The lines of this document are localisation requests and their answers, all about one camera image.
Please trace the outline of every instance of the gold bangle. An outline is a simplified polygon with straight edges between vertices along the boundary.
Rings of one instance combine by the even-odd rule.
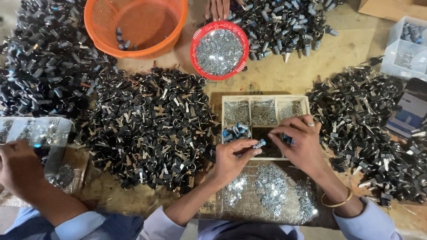
[[[324,193],[324,194],[322,195],[322,197],[321,197],[321,199],[320,199],[320,202],[321,202],[323,205],[327,206],[328,208],[336,208],[336,207],[342,206],[342,205],[344,205],[348,200],[350,200],[350,198],[353,196],[353,190],[352,190],[352,189],[350,189],[350,188],[347,188],[347,189],[348,189],[348,197],[347,197],[347,199],[346,199],[345,201],[343,201],[343,202],[341,202],[341,203],[338,203],[338,204],[335,204],[335,205],[327,205],[327,204],[325,204],[325,203],[323,202],[323,197],[326,195],[326,193]]]

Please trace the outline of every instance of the table surface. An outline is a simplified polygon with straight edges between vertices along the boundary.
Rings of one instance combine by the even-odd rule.
[[[190,43],[197,30],[196,24],[203,21],[205,1],[188,0],[188,6],[187,22],[175,48],[155,60],[158,67],[169,68],[178,63],[181,71],[197,74],[190,61]],[[313,81],[319,77],[325,80],[342,72],[345,67],[358,65],[370,57],[383,54],[390,28],[395,22],[358,13],[358,6],[359,1],[348,1],[326,14],[327,24],[338,30],[339,36],[325,35],[320,49],[311,51],[310,57],[303,56],[299,59],[298,54],[293,53],[288,63],[285,63],[283,56],[268,56],[262,61],[248,61],[248,71],[229,79],[208,80],[204,92],[210,97],[215,113],[221,112],[222,95],[305,94],[313,87]],[[118,65],[128,72],[147,73],[153,67],[153,60],[119,59]],[[329,153],[324,154],[325,161],[328,161]],[[251,168],[259,164],[267,166],[269,163],[269,161],[251,161],[244,172],[253,175]],[[286,165],[284,162],[275,164],[279,167]],[[362,178],[361,173],[355,176],[350,172],[337,175],[347,186],[353,188],[356,194],[369,195],[365,188],[357,187]],[[199,174],[196,182],[203,181],[204,178],[204,174]],[[102,173],[92,166],[89,166],[85,183],[80,199],[96,200],[98,207],[105,211],[128,215],[147,216],[160,205],[166,207],[178,198],[176,193],[167,192],[162,187],[151,190],[146,185],[138,185],[132,190],[123,190],[120,188],[120,182],[113,176]],[[235,209],[229,209],[222,206],[219,195],[218,193],[217,196],[212,196],[200,208],[196,217],[283,223],[280,218],[274,218],[264,213],[263,208],[256,207],[259,205],[256,196],[243,198]],[[393,201],[391,210],[382,209],[395,221],[398,229],[427,237],[427,207],[400,205]],[[331,219],[331,211],[322,210],[319,211],[318,217],[307,224],[336,228],[336,223]]]

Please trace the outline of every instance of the red plastic bowl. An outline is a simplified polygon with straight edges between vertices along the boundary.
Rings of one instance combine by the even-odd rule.
[[[243,55],[239,64],[231,72],[223,76],[216,76],[203,71],[200,65],[198,64],[198,60],[196,58],[196,47],[199,45],[200,39],[203,38],[208,32],[216,29],[228,29],[234,32],[240,38],[240,41],[242,41],[242,45],[243,45]],[[211,80],[224,80],[243,70],[243,68],[246,66],[246,60],[248,59],[248,55],[249,55],[249,42],[245,32],[239,26],[231,22],[217,21],[217,22],[210,23],[204,26],[203,28],[197,30],[193,36],[193,40],[191,41],[190,58],[191,58],[191,63],[193,64],[193,67],[196,69],[196,71],[200,75]]]

